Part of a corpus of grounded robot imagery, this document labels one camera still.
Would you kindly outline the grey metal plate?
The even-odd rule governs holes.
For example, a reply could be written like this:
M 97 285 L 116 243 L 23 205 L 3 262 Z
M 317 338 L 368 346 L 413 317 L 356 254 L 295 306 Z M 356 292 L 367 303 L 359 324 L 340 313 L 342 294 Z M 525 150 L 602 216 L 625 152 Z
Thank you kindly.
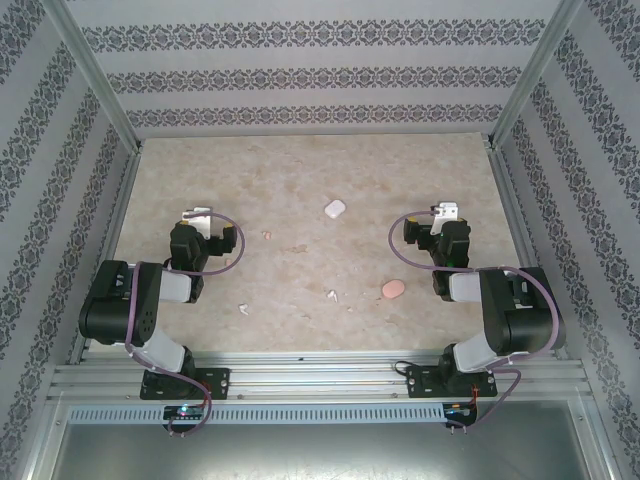
M 502 405 L 468 432 L 437 423 L 214 424 L 171 438 L 120 405 L 59 405 L 27 480 L 621 480 L 590 401 Z

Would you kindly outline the aluminium table side rail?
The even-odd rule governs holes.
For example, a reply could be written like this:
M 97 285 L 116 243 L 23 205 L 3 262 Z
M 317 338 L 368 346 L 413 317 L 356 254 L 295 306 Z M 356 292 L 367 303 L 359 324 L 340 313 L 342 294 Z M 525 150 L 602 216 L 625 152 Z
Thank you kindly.
M 520 208 L 517 192 L 509 176 L 505 160 L 501 152 L 491 148 L 491 145 L 486 147 L 486 153 L 514 243 L 518 265 L 520 267 L 541 267 L 536 257 L 536 250 L 531 241 L 529 231 L 527 230 L 524 214 Z M 546 283 L 542 281 L 542 283 L 556 304 L 560 320 L 563 320 L 549 281 L 546 280 Z M 566 326 L 564 326 L 563 321 L 559 329 L 559 339 L 556 340 L 556 343 L 546 355 L 552 355 L 557 360 L 570 359 L 566 349 Z
M 143 153 L 143 148 L 144 142 L 141 142 L 136 151 L 129 156 L 126 168 L 122 171 L 107 224 L 108 229 L 104 232 L 104 235 L 101 238 L 101 250 L 94 263 L 92 275 L 95 275 L 98 272 L 102 261 L 112 259 L 115 254 L 127 206 L 135 182 L 135 177 Z M 64 364 L 78 364 L 82 360 L 86 344 L 87 341 L 80 333 L 78 323 L 75 323 L 75 330 L 71 338 L 70 349 Z

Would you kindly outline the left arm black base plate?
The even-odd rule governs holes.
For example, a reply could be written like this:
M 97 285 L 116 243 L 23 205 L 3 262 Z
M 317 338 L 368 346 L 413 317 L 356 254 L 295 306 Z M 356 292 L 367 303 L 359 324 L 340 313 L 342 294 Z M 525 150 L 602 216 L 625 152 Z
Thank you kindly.
M 209 391 L 213 400 L 226 400 L 230 386 L 230 370 L 197 368 L 193 379 Z M 184 380 L 145 370 L 139 397 L 142 400 L 203 400 L 203 391 Z

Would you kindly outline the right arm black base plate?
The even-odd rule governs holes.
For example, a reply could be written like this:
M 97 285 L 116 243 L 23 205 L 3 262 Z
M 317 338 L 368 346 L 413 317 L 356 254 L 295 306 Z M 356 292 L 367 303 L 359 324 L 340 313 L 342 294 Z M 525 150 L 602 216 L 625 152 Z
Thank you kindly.
M 444 373 L 439 367 L 409 366 L 406 369 L 410 398 L 493 398 L 498 394 L 495 378 L 487 372 Z

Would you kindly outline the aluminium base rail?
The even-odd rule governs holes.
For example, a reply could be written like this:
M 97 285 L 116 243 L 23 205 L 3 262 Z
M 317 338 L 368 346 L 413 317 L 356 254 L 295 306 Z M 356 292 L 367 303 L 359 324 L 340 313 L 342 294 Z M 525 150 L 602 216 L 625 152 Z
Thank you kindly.
M 434 350 L 326 351 L 288 353 L 197 352 L 201 367 L 230 371 L 231 403 L 355 403 L 408 401 L 398 369 L 406 362 L 434 364 Z M 522 377 L 512 401 L 565 400 L 593 394 L 579 360 L 546 354 L 515 363 Z M 49 401 L 133 403 L 139 398 L 143 369 L 125 354 L 89 351 L 75 365 L 55 367 L 46 392 Z

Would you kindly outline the aluminium frame post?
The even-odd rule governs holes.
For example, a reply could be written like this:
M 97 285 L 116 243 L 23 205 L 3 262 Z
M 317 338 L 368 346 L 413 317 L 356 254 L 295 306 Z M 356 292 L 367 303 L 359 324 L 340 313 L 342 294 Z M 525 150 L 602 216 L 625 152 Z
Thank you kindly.
M 583 0 L 559 0 L 493 131 L 487 136 L 488 152 L 496 151 L 505 141 L 582 3 Z
M 105 110 L 119 138 L 130 152 L 137 153 L 141 146 L 141 140 L 136 135 L 125 109 L 122 107 L 82 29 L 74 19 L 66 0 L 39 1 L 74 57 L 88 85 Z

